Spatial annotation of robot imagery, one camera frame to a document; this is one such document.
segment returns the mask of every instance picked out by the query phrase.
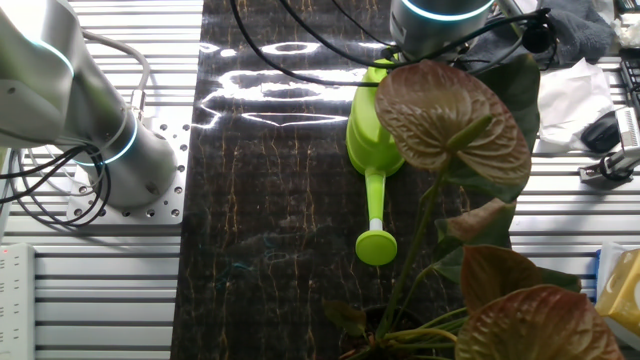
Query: black cable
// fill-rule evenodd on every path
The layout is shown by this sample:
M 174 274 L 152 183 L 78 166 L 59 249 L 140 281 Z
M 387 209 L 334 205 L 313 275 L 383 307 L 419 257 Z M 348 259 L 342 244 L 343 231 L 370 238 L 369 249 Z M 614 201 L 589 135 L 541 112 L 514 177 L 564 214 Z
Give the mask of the black cable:
M 274 63 L 273 61 L 269 60 L 269 58 L 262 52 L 262 50 L 260 50 L 260 48 L 256 45 L 255 42 L 253 42 L 253 39 L 251 39 L 251 36 L 249 35 L 249 33 L 247 32 L 247 28 L 244 26 L 244 23 L 242 22 L 242 19 L 240 18 L 240 12 L 238 11 L 238 5 L 236 4 L 235 0 L 229 0 L 229 4 L 231 5 L 231 11 L 233 12 L 233 17 L 236 20 L 236 23 L 238 24 L 238 28 L 240 29 L 240 32 L 242 33 L 242 36 L 244 36 L 245 41 L 249 44 L 249 47 L 251 47 L 251 49 L 253 50 L 253 52 L 265 63 L 267 63 L 267 65 L 271 66 L 272 68 L 282 72 L 285 75 L 288 75 L 294 79 L 298 79 L 301 81 L 306 81 L 306 82 L 310 82 L 310 83 L 314 83 L 314 84 L 320 84 L 320 85 L 325 85 L 325 86 L 360 86 L 360 87 L 377 87 L 378 83 L 376 82 L 347 82 L 347 81 L 329 81 L 329 80 L 322 80 L 322 79 L 318 79 L 318 78 L 313 78 L 313 77 L 309 77 L 309 76 L 304 76 L 304 75 L 299 75 L 296 74 L 295 72 L 288 70 L 276 63 Z
M 500 19 L 496 22 L 493 22 L 491 24 L 488 24 L 474 32 L 472 32 L 471 34 L 468 34 L 454 42 L 449 43 L 448 45 L 446 45 L 445 47 L 441 48 L 440 50 L 434 51 L 431 54 L 425 56 L 422 59 L 419 60 L 415 60 L 412 62 L 408 62 L 408 63 L 404 63 L 404 64 L 399 64 L 399 66 L 405 66 L 405 65 L 410 65 L 410 64 L 415 64 L 417 62 L 420 62 L 424 59 L 435 59 L 441 55 L 444 55 L 446 53 L 448 53 L 451 50 L 454 50 L 455 48 L 457 48 L 458 46 L 466 43 L 469 40 L 472 40 L 488 31 L 491 31 L 497 27 L 503 26 L 503 25 L 508 25 L 511 23 L 515 23 L 515 22 L 519 22 L 519 21 L 525 21 L 525 20 L 541 20 L 541 18 L 543 20 L 546 20 L 546 15 L 549 13 L 549 9 L 539 9 L 536 10 L 532 13 L 529 14 L 524 14 L 524 15 L 519 15 L 519 16 L 514 16 L 514 17 L 510 17 L 510 18 L 505 18 L 505 19 Z
M 292 15 L 292 17 L 294 17 L 294 20 L 296 20 L 296 22 L 298 22 L 298 24 L 300 24 L 301 26 L 303 26 L 305 28 L 305 30 L 307 30 L 314 38 L 316 38 L 318 41 L 320 41 L 321 43 L 323 43 L 325 46 L 327 46 L 330 50 L 335 51 L 336 53 L 342 55 L 344 52 L 340 49 L 337 49 L 335 46 L 333 46 L 332 44 L 330 44 L 326 39 L 324 39 L 322 36 L 320 36 L 319 34 L 317 34 L 315 31 L 313 31 L 313 29 L 309 28 L 302 19 L 300 19 L 299 16 L 297 16 L 297 14 L 295 13 L 295 11 L 286 3 L 286 0 L 279 0 L 283 6 L 285 6 L 285 9 L 288 10 L 289 14 Z M 342 81 L 327 81 L 327 80 L 321 80 L 321 79 L 317 79 L 317 78 L 313 78 L 313 77 L 308 77 L 308 76 L 304 76 L 304 75 L 299 75 L 294 73 L 291 70 L 288 70 L 276 63 L 274 63 L 273 61 L 269 60 L 269 58 L 260 50 L 260 48 L 255 44 L 255 42 L 253 41 L 253 39 L 251 38 L 251 36 L 249 35 L 246 27 L 244 26 L 244 22 L 242 21 L 241 17 L 240 17 L 240 12 L 238 10 L 238 5 L 236 3 L 235 0 L 229 0 L 229 4 L 231 6 L 231 11 L 233 12 L 233 16 L 236 20 L 236 23 L 238 24 L 238 28 L 240 29 L 240 32 L 242 33 L 245 41 L 247 41 L 247 43 L 249 44 L 249 46 L 251 47 L 251 49 L 254 51 L 254 53 L 262 60 L 264 61 L 267 65 L 271 66 L 272 68 L 282 72 L 285 75 L 288 75 L 290 77 L 293 77 L 295 79 L 301 80 L 301 81 L 306 81 L 306 82 L 311 82 L 311 83 L 315 83 L 315 84 L 320 84 L 320 85 L 325 85 L 325 86 L 360 86 L 360 87 L 377 87 L 378 83 L 375 82 L 342 82 Z M 465 42 L 478 37 L 488 31 L 491 31 L 497 27 L 506 25 L 506 24 L 511 24 L 514 22 L 519 22 L 519 21 L 526 21 L 526 20 L 540 20 L 541 18 L 543 18 L 543 20 L 546 20 L 546 15 L 549 13 L 549 9 L 539 9 L 536 10 L 530 14 L 525 14 L 525 15 L 520 15 L 520 16 L 515 16 L 515 17 L 511 17 L 511 18 L 505 18 L 505 19 L 500 19 L 497 20 L 491 24 L 486 25 L 485 27 L 478 29 L 476 31 L 474 31 L 473 33 L 456 40 L 455 42 L 449 43 L 449 45 L 443 47 L 442 49 L 435 51 L 427 56 L 425 56 L 424 58 L 421 59 L 417 59 L 417 60 L 413 60 L 413 61 L 409 61 L 409 62 L 405 62 L 405 63 L 399 63 L 399 64 L 381 64 L 381 63 L 369 63 L 366 61 L 363 61 L 361 59 L 357 59 L 354 60 L 358 63 L 363 63 L 365 62 L 366 64 L 363 65 L 367 65 L 369 66 L 369 64 L 371 64 L 371 67 L 376 67 L 376 68 L 385 68 L 385 69 L 396 69 L 402 66 L 406 66 L 406 65 L 412 65 L 412 64 L 417 64 L 420 61 L 424 60 L 424 59 L 433 59 L 436 58 L 440 55 L 443 55 L 453 49 L 455 49 L 456 47 L 464 44 Z
M 333 4 L 336 6 L 336 8 L 338 9 L 338 11 L 340 11 L 342 13 L 342 15 L 344 15 L 347 19 L 351 20 L 351 22 L 358 27 L 358 29 L 362 30 L 362 32 L 367 35 L 368 37 L 370 37 L 371 39 L 379 42 L 382 45 L 386 45 L 386 46 L 393 46 L 392 44 L 389 44 L 387 42 L 384 42 L 380 39 L 378 39 L 377 37 L 373 36 L 373 34 L 371 34 L 369 31 L 367 31 L 367 29 L 365 29 L 362 25 L 360 25 L 356 19 L 354 19 L 353 17 L 351 17 L 351 15 L 349 15 L 343 8 L 342 6 L 340 6 L 340 4 L 338 4 L 337 0 L 331 0 L 331 2 L 333 2 Z
M 34 196 L 34 195 L 29 195 L 31 197 L 31 199 L 33 200 L 33 202 L 40 208 L 40 210 L 42 210 L 42 212 L 48 216 L 51 220 L 45 220 L 42 219 L 40 216 L 38 216 L 37 214 L 33 213 L 31 210 L 29 210 L 29 208 L 26 206 L 26 204 L 24 202 L 22 202 L 21 199 L 17 199 L 18 203 L 20 204 L 20 206 L 22 207 L 22 209 L 32 218 L 34 218 L 35 220 L 37 220 L 38 222 L 45 224 L 45 225 L 60 225 L 60 226 L 70 226 L 70 227 L 81 227 L 81 226 L 85 226 L 88 225 L 90 223 L 92 223 L 93 221 L 95 221 L 95 219 L 98 218 L 98 216 L 100 216 L 100 214 L 103 213 L 104 208 L 106 207 L 108 201 L 109 201 L 109 197 L 111 195 L 111 174 L 109 172 L 109 168 L 106 164 L 103 164 L 103 158 L 102 155 L 96 151 L 97 148 L 94 147 L 94 149 L 91 149 L 90 147 L 86 147 L 84 149 L 85 152 L 87 152 L 87 154 L 91 157 L 93 164 L 96 168 L 97 174 L 100 177 L 102 171 L 105 172 L 106 175 L 106 194 L 105 194 L 105 198 L 102 201 L 102 205 L 100 206 L 100 208 L 98 209 L 97 213 L 89 220 L 87 220 L 86 222 L 82 223 L 82 224 L 75 224 L 76 222 L 80 221 L 81 219 L 85 218 L 87 215 L 89 215 L 93 209 L 95 208 L 95 206 L 98 203 L 98 200 L 100 199 L 100 195 L 102 194 L 102 189 L 103 189 L 103 182 L 105 181 L 104 177 L 101 177 L 100 182 L 97 185 L 97 190 L 96 190 L 96 196 L 95 199 L 93 200 L 93 202 L 91 203 L 91 205 L 89 206 L 89 208 L 84 211 L 82 214 L 80 214 L 79 216 L 77 216 L 76 218 L 70 219 L 70 220 L 61 220 L 59 218 L 57 218 L 55 215 L 51 214 L 43 205 L 42 203 L 40 203 L 40 201 L 38 201 L 38 199 Z M 23 165 L 22 163 L 19 161 L 18 159 L 18 166 L 22 169 Z M 28 187 L 28 183 L 26 181 L 25 177 L 22 177 L 22 181 L 25 185 L 25 187 Z M 16 192 L 16 187 L 15 184 L 13 183 L 13 181 L 11 182 L 11 188 L 13 189 L 14 192 Z
M 298 16 L 298 14 L 295 12 L 295 10 L 289 5 L 287 0 L 278 0 L 278 2 L 280 2 L 280 4 L 282 4 L 282 6 L 285 8 L 285 10 L 289 13 L 289 15 L 291 15 L 291 17 L 298 23 L 298 25 L 302 26 L 311 36 L 313 36 L 316 40 L 318 40 L 320 43 L 322 43 L 324 46 L 326 46 L 329 50 L 335 52 L 336 54 L 344 57 L 345 59 L 351 60 L 353 62 L 359 63 L 361 65 L 365 65 L 365 66 L 369 66 L 369 67 L 374 67 L 374 68 L 379 68 L 379 69 L 397 69 L 401 66 L 406 66 L 406 65 L 412 65 L 412 64 L 417 64 L 420 61 L 424 60 L 424 59 L 435 59 L 437 57 L 439 57 L 440 55 L 446 54 L 447 52 L 454 50 L 455 48 L 457 48 L 458 46 L 466 43 L 467 41 L 474 39 L 488 31 L 491 31 L 497 27 L 500 27 L 502 25 L 506 25 L 506 24 L 511 24 L 514 22 L 519 22 L 519 21 L 524 21 L 524 20 L 540 20 L 541 17 L 546 18 L 546 14 L 549 13 L 549 9 L 540 9 L 540 10 L 536 10 L 530 14 L 524 14 L 524 15 L 520 15 L 520 16 L 514 16 L 514 17 L 510 17 L 510 18 L 505 18 L 505 19 L 501 19 L 501 20 L 497 20 L 496 22 L 493 22 L 491 24 L 488 24 L 474 32 L 472 32 L 471 34 L 464 36 L 452 43 L 449 43 L 447 46 L 443 47 L 440 50 L 434 51 L 433 53 L 417 59 L 417 60 L 413 60 L 413 61 L 408 61 L 408 62 L 404 62 L 404 63 L 400 63 L 400 64 L 381 64 L 381 63 L 376 63 L 376 62 L 371 62 L 371 61 L 366 61 L 366 60 L 362 60 L 358 57 L 355 57 L 339 48 L 337 48 L 336 46 L 334 46 L 333 44 L 331 44 L 329 41 L 327 41 L 324 37 L 322 37 L 322 35 L 318 34 L 317 32 L 315 32 L 309 25 L 307 25 L 304 20 L 302 20 L 300 18 L 300 16 Z
M 73 159 L 73 157 L 75 155 L 77 155 L 77 154 L 74 154 L 74 155 L 66 157 L 59 164 L 57 164 L 53 169 L 51 169 L 51 171 L 49 173 L 47 173 L 45 176 L 43 176 L 42 179 L 40 179 L 40 181 L 35 183 L 32 187 L 26 189 L 24 192 L 17 193 L 17 194 L 14 193 L 12 196 L 9 196 L 9 197 L 4 198 L 4 199 L 0 199 L 0 204 L 9 203 L 9 202 L 12 202 L 14 200 L 23 198 L 23 197 L 28 196 L 29 194 L 33 193 L 34 191 L 36 191 L 36 189 L 38 189 L 40 186 L 42 186 L 42 184 L 47 182 L 47 180 L 49 180 L 56 173 L 56 171 L 60 170 L 69 161 L 71 161 L 71 159 Z
M 551 52 L 551 56 L 549 56 L 549 60 L 547 60 L 547 65 L 544 67 L 544 70 L 542 71 L 547 71 L 549 70 L 549 68 L 551 67 L 551 63 L 553 63 L 553 59 L 556 57 L 556 54 L 558 53 L 558 41 L 557 40 L 553 40 L 553 51 Z
M 44 169 L 48 168 L 49 166 L 52 166 L 53 164 L 56 164 L 56 163 L 60 162 L 61 160 L 69 157 L 70 155 L 73 155 L 73 156 L 71 156 L 73 158 L 76 155 L 80 154 L 81 152 L 82 152 L 82 147 L 71 148 L 71 149 L 65 151 L 64 153 L 62 153 L 60 156 L 55 157 L 53 160 L 49 161 L 46 164 L 43 164 L 43 165 L 40 165 L 40 166 L 36 166 L 36 167 L 34 167 L 32 169 L 29 169 L 27 171 L 21 171 L 21 172 L 18 172 L 18 173 L 2 174 L 2 175 L 0 175 L 0 180 L 14 179 L 14 178 L 19 178 L 19 177 L 35 174 L 38 171 L 44 170 Z
M 88 150 L 88 148 L 85 148 L 84 151 L 89 154 L 89 156 L 91 157 L 91 160 L 93 161 L 94 166 L 96 167 L 96 171 L 98 172 L 98 176 L 100 176 L 102 170 L 101 170 L 101 163 L 102 163 L 102 156 L 100 154 L 96 155 L 92 155 L 91 151 Z M 18 167 L 19 169 L 22 171 L 24 166 L 22 164 L 22 162 L 20 162 L 20 159 L 18 159 Z M 29 184 L 27 183 L 27 178 L 26 177 L 22 177 L 22 182 L 26 187 L 29 187 Z M 85 211 L 83 214 L 80 214 L 80 216 L 71 219 L 71 220 L 60 220 L 58 219 L 55 215 L 51 214 L 43 205 L 42 203 L 40 203 L 40 201 L 38 201 L 38 199 L 33 195 L 29 195 L 29 197 L 31 197 L 31 199 L 33 200 L 33 202 L 40 208 L 40 210 L 42 210 L 42 212 L 47 215 L 48 217 L 50 217 L 53 221 L 47 221 L 47 220 L 43 220 L 40 221 L 43 224 L 47 224 L 47 225 L 68 225 L 68 226 L 73 226 L 72 224 L 75 222 L 78 222 L 79 220 L 82 220 L 84 217 L 86 217 L 91 210 L 93 210 L 93 208 L 96 206 L 97 204 L 97 200 L 99 200 L 100 194 L 102 192 L 102 180 L 97 184 L 97 190 L 95 191 L 95 199 L 94 201 L 91 203 L 91 206 L 89 207 L 89 209 L 87 211 Z M 26 208 L 26 206 L 22 206 L 23 204 L 20 204 L 20 206 L 23 208 L 23 210 L 25 210 L 25 212 L 29 213 L 29 209 Z
M 304 20 L 302 20 L 300 16 L 298 16 L 296 11 L 293 10 L 293 8 L 289 5 L 287 0 L 278 0 L 278 2 L 280 2 L 280 4 L 289 13 L 289 15 L 291 15 L 293 20 L 295 20 L 298 23 L 298 25 L 302 26 L 303 29 L 305 29 L 309 34 L 311 34 L 311 36 L 313 36 L 316 40 L 318 40 L 322 45 L 326 46 L 329 50 L 335 52 L 336 54 L 342 56 L 343 58 L 347 60 L 351 60 L 360 65 L 364 65 L 367 67 L 375 67 L 379 69 L 395 69 L 397 67 L 396 64 L 381 64 L 373 61 L 363 60 L 357 56 L 353 56 L 349 54 L 344 50 L 339 49 L 338 47 L 336 47 L 335 45 L 327 41 L 327 39 L 322 37 L 322 35 L 315 32 L 315 30 L 313 30 L 309 25 L 307 25 L 307 23 L 305 23 Z

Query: yellow box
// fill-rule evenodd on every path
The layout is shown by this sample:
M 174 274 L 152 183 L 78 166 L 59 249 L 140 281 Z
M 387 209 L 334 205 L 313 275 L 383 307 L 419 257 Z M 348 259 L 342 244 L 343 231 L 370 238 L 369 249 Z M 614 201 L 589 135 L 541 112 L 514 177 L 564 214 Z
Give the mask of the yellow box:
M 596 311 L 619 339 L 640 350 L 640 249 L 622 253 Z

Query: anthurium plant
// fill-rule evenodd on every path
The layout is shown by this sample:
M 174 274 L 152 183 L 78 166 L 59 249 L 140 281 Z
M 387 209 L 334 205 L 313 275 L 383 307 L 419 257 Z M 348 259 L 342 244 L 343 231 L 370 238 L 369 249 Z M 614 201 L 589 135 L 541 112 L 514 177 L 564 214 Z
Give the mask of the anthurium plant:
M 511 250 L 515 200 L 531 172 L 539 127 L 540 73 L 528 55 L 477 78 L 423 61 L 393 71 L 376 95 L 376 113 L 412 166 L 435 172 L 420 200 L 418 224 L 402 272 L 377 329 L 348 304 L 324 301 L 327 317 L 363 339 L 342 359 L 444 360 L 623 359 L 615 337 L 580 279 L 539 268 Z M 494 197 L 461 216 L 435 221 L 431 265 L 401 294 L 445 185 Z M 460 284 L 466 307 L 399 329 L 417 287 L 437 273 Z

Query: black tabletop surface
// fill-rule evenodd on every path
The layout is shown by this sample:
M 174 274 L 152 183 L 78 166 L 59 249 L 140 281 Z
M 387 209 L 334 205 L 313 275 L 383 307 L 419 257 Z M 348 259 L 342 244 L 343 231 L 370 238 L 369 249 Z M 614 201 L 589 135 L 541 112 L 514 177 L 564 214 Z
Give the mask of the black tabletop surface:
M 389 0 L 339 1 L 391 40 Z M 330 0 L 290 3 L 341 49 L 379 56 L 379 44 Z M 364 74 L 318 46 L 275 0 L 239 5 L 274 61 L 335 80 Z M 418 197 L 433 177 L 405 165 L 387 180 L 384 224 L 399 253 L 386 266 L 363 264 L 354 244 L 368 226 L 364 178 L 344 142 L 355 89 L 302 83 L 270 69 L 243 40 L 227 1 L 205 2 L 202 42 L 172 359 L 337 359 L 341 331 L 325 318 L 322 299 L 358 308 L 387 302 Z M 448 188 L 435 216 L 458 215 L 469 203 Z M 415 273 L 428 265 L 435 242 L 432 227 Z M 457 286 L 432 276 L 410 309 L 428 320 L 460 305 Z

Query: white plastic bag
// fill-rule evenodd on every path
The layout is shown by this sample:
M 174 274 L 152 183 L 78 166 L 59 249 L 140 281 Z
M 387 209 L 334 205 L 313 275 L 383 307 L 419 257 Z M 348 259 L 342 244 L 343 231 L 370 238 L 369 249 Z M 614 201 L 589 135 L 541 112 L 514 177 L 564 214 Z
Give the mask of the white plastic bag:
M 566 150 L 588 150 L 580 135 L 613 110 L 609 91 L 602 69 L 585 59 L 570 69 L 543 75 L 538 94 L 540 139 Z

